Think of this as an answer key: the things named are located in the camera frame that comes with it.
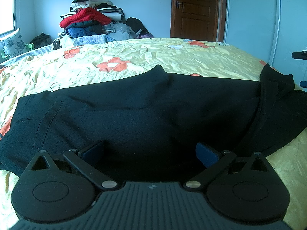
logo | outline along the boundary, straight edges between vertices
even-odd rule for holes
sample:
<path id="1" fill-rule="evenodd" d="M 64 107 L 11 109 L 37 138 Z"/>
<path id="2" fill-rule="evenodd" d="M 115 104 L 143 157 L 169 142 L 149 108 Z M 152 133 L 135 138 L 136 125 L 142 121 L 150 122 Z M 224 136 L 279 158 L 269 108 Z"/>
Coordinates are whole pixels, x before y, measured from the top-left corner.
<path id="1" fill-rule="evenodd" d="M 149 187 L 150 189 L 155 189 L 157 186 L 154 185 L 154 184 L 151 184 L 151 185 L 149 185 L 148 187 Z"/>

door handle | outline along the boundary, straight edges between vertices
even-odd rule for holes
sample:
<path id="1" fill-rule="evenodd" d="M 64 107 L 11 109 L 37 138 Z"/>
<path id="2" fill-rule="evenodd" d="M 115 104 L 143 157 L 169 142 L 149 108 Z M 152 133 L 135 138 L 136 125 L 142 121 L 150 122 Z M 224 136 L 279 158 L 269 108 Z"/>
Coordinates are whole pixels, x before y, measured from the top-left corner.
<path id="1" fill-rule="evenodd" d="M 183 5 L 184 3 L 183 3 L 183 2 L 180 2 L 180 1 L 177 1 L 177 2 L 176 2 L 176 7 L 179 8 L 180 4 Z"/>

door frame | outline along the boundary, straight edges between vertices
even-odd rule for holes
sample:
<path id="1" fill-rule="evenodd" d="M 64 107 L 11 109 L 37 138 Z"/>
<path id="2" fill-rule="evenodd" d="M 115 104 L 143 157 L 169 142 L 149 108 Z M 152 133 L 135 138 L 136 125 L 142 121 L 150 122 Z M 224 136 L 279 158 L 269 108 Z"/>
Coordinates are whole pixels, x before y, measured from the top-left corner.
<path id="1" fill-rule="evenodd" d="M 225 34 L 225 24 L 226 24 L 226 13 L 227 13 L 227 0 L 217 0 L 217 10 L 218 10 L 218 24 L 216 31 L 216 39 L 219 42 L 224 41 L 224 34 Z M 171 12 L 171 38 L 174 37 L 175 32 L 175 10 L 176 10 L 176 0 L 172 0 L 172 12 Z"/>

window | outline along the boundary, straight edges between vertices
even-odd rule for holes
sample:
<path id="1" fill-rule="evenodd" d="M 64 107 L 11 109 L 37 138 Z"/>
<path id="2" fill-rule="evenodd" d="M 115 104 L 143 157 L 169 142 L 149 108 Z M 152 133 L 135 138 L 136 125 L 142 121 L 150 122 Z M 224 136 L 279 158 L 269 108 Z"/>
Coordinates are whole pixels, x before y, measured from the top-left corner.
<path id="1" fill-rule="evenodd" d="M 5 4 L 5 10 L 2 6 L 0 15 L 0 35 L 2 35 L 15 30 L 14 0 L 0 0 L 0 4 Z"/>

floral pillow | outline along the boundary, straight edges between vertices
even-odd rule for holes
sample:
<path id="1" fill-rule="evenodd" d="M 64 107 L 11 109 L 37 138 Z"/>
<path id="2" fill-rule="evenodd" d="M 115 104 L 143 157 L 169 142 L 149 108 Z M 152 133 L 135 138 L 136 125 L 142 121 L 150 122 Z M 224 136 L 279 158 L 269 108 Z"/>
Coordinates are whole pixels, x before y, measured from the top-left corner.
<path id="1" fill-rule="evenodd" d="M 22 40 L 20 29 L 0 38 L 0 45 L 2 46 L 4 53 L 8 55 L 10 59 L 28 51 Z"/>

